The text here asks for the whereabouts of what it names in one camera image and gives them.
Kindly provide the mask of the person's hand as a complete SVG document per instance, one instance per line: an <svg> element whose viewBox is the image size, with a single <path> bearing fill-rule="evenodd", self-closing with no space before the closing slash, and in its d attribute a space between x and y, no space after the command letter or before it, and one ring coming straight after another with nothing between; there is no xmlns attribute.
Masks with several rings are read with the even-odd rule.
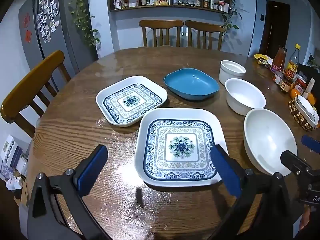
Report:
<svg viewBox="0 0 320 240"><path fill-rule="evenodd" d="M310 206L304 205L304 212L302 214L300 223L299 223L299 231L302 231L310 221Z"/></svg>

